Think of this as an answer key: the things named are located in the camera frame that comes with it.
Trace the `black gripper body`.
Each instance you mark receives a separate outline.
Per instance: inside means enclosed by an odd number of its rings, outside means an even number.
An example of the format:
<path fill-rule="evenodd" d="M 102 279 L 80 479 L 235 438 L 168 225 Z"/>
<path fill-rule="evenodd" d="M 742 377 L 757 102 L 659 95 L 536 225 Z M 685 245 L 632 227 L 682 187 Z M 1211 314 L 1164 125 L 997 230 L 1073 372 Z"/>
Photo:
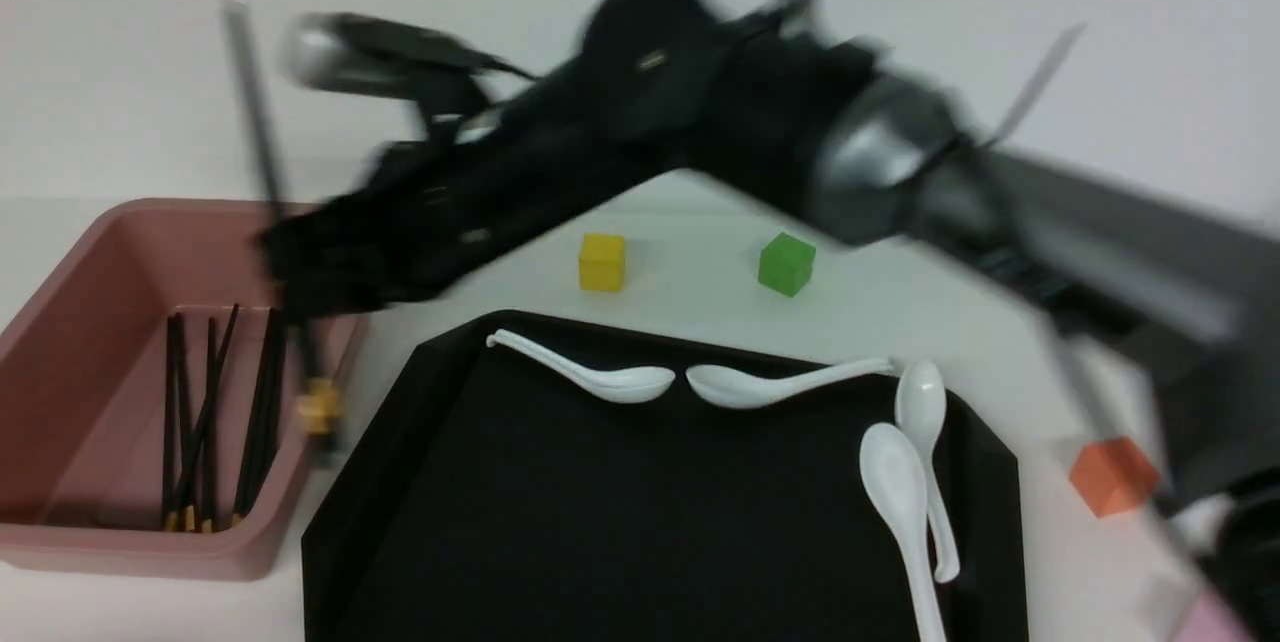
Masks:
<path fill-rule="evenodd" d="M 544 233 L 668 171 L 604 145 L 572 100 L 572 64 L 495 101 L 508 61 L 435 29 L 355 13 L 291 26 L 284 65 L 328 92 L 411 104 L 422 139 L 392 142 L 347 194 L 283 214 L 259 237 L 294 318 L 420 303 Z"/>

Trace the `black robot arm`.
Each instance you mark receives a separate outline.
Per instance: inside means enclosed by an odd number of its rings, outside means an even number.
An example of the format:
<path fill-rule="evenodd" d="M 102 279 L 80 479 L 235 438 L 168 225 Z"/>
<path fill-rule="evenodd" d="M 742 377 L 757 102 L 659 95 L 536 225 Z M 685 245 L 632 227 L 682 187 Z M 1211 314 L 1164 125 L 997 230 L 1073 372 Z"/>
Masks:
<path fill-rule="evenodd" d="M 251 147 L 270 214 L 259 246 L 305 347 L 305 419 L 333 437 L 308 324 L 443 295 L 563 223 L 667 171 L 692 169 L 861 247 L 908 237 L 1025 303 L 1097 428 L 1111 419 L 1066 343 L 1092 338 L 1151 382 L 1171 474 L 1167 531 L 1226 497 L 1189 558 L 1254 641 L 1277 638 L 1277 240 L 1181 206 L 1056 171 L 1002 142 L 1066 58 L 1044 55 L 979 139 L 943 90 L 827 43 L 814 0 L 719 17 L 705 0 L 600 0 L 572 58 L 504 101 L 518 74 L 435 29 L 355 13 L 297 19 L 285 68 L 308 90 L 413 104 L 425 139 L 394 145 L 362 185 L 288 214 L 265 104 L 239 43 Z"/>

